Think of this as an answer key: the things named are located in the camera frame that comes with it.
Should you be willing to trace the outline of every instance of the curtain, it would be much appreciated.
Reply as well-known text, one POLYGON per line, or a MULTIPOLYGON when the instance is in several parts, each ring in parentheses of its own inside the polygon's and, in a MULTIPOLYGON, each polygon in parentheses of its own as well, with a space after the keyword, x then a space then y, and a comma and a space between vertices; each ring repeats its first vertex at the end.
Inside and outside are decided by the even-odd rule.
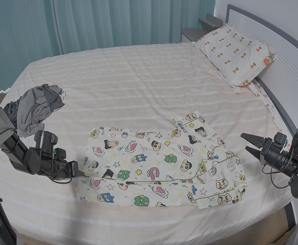
POLYGON ((215 0, 0 0, 0 90, 31 62, 100 47, 179 43, 215 0))

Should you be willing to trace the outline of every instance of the bed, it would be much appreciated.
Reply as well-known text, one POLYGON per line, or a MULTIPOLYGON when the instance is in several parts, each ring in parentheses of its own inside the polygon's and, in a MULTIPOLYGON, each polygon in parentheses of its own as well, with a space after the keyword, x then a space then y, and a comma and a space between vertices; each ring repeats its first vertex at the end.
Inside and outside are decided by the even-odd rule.
MULTIPOLYGON (((245 29, 243 18, 254 18, 246 13, 229 7, 228 20, 245 29)), ((268 84, 272 67, 261 75, 262 84, 268 84)), ((58 136, 57 147, 65 149, 67 159, 77 160, 81 168, 91 128, 170 129, 173 117, 198 110, 240 155, 251 177, 242 202, 229 206, 202 210, 196 206, 106 206, 80 200, 75 191, 77 179, 57 185, 45 177, 23 174, 0 151, 2 205, 21 234, 51 244, 202 245, 237 233, 292 199, 289 188, 272 186, 240 138, 243 132, 273 137, 279 128, 270 111, 248 87, 240 94, 233 92, 191 43, 114 47, 42 59, 25 68, 1 106, 43 83, 57 84, 66 91, 65 106, 44 121, 45 130, 58 136)), ((269 96, 277 95, 273 86, 266 88, 269 96)), ((281 109, 283 99, 277 99, 281 109)), ((34 144, 33 137, 23 141, 27 146, 34 144)), ((284 175, 274 178, 279 186, 287 181, 284 175)))

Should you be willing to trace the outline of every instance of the white headboard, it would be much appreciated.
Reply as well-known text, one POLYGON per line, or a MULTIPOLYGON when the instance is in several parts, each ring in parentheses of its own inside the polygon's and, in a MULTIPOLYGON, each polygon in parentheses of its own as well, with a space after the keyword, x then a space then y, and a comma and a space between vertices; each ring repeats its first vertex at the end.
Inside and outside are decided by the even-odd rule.
POLYGON ((256 78, 294 134, 298 128, 298 41, 273 24, 236 6, 227 6, 226 23, 255 37, 276 53, 276 61, 256 78))

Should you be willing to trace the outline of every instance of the nightstand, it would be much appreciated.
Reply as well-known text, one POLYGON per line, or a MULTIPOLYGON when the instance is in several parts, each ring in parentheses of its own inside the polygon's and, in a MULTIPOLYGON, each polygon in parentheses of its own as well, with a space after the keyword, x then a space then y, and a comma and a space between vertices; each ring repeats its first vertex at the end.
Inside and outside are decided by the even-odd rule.
POLYGON ((204 23, 204 29, 196 28, 183 28, 181 42, 196 42, 205 34, 210 33, 213 30, 222 26, 222 20, 214 17, 213 15, 207 13, 205 19, 200 19, 201 23, 204 23))

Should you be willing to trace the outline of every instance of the pillowcase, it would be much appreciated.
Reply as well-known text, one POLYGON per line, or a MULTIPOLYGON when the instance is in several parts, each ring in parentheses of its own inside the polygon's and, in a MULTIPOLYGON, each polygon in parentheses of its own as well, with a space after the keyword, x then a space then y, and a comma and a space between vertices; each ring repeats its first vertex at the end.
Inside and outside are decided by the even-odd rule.
POLYGON ((229 24, 204 35, 195 46, 208 57, 236 93, 241 92, 239 86, 251 82, 274 61, 274 54, 266 44, 241 34, 229 24))

